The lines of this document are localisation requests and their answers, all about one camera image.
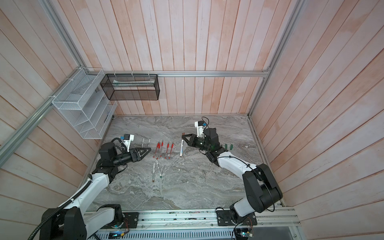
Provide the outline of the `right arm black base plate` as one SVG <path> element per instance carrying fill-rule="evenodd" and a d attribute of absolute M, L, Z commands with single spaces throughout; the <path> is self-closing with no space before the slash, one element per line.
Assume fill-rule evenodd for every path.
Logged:
<path fill-rule="evenodd" d="M 224 210 L 223 208 L 217 208 L 215 210 L 218 226 L 256 226 L 257 219 L 254 214 L 249 214 L 244 217 L 239 217 L 232 210 Z"/>

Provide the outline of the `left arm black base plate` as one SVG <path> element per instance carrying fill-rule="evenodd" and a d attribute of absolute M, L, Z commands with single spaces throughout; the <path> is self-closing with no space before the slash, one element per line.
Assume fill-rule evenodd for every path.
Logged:
<path fill-rule="evenodd" d="M 123 218 L 118 220 L 116 224 L 112 224 L 115 229 L 136 229 L 139 221 L 138 212 L 123 212 Z"/>

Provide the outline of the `red gel pen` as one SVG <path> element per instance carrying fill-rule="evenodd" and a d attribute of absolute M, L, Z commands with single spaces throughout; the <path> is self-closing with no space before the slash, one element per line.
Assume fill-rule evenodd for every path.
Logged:
<path fill-rule="evenodd" d="M 157 159 L 157 160 L 159 159 L 160 152 L 161 152 L 161 143 L 158 143 L 158 147 L 157 147 L 157 155 L 156 155 L 156 159 Z"/>
<path fill-rule="evenodd" d="M 172 155 L 172 152 L 173 152 L 173 148 L 174 148 L 174 143 L 172 142 L 171 149 L 170 149 L 170 152 L 169 152 L 169 155 L 168 155 L 169 159 L 171 158 L 171 155 Z"/>
<path fill-rule="evenodd" d="M 161 145 L 160 145 L 160 156 L 159 156 L 159 158 L 161 158 L 163 156 L 163 146 L 164 146 L 164 141 L 162 141 Z"/>
<path fill-rule="evenodd" d="M 157 158 L 157 154 L 158 154 L 157 152 L 158 152 L 158 149 L 160 147 L 160 144 L 161 144 L 160 142 L 157 143 L 157 146 L 156 146 L 155 151 L 154 151 L 153 158 Z"/>
<path fill-rule="evenodd" d="M 165 158 L 165 159 L 167 159 L 167 157 L 168 157 L 169 146 L 170 146 L 170 143 L 168 142 L 168 143 L 167 143 L 166 152 L 165 152 L 165 155 L 164 155 L 164 158 Z"/>

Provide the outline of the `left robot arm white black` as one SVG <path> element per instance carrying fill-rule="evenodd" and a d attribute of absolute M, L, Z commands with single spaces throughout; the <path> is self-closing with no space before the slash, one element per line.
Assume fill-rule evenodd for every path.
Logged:
<path fill-rule="evenodd" d="M 128 149 L 114 142 L 105 143 L 99 149 L 101 156 L 87 182 L 66 202 L 42 215 L 41 223 L 31 233 L 30 239 L 41 240 L 87 240 L 104 226 L 120 228 L 127 226 L 119 204 L 106 204 L 92 215 L 85 213 L 95 198 L 119 174 L 120 166 L 144 159 L 151 148 Z"/>

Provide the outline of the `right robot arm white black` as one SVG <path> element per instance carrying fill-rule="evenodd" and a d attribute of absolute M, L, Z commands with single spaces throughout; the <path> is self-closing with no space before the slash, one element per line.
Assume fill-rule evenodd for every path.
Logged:
<path fill-rule="evenodd" d="M 283 193 L 268 165 L 255 165 L 235 157 L 222 147 L 215 128 L 205 129 L 200 136 L 182 135 L 182 139 L 188 146 L 204 151 L 211 163 L 227 169 L 243 180 L 246 196 L 232 204 L 228 211 L 219 211 L 217 217 L 220 219 L 236 225 L 255 212 L 268 210 L 283 198 Z"/>

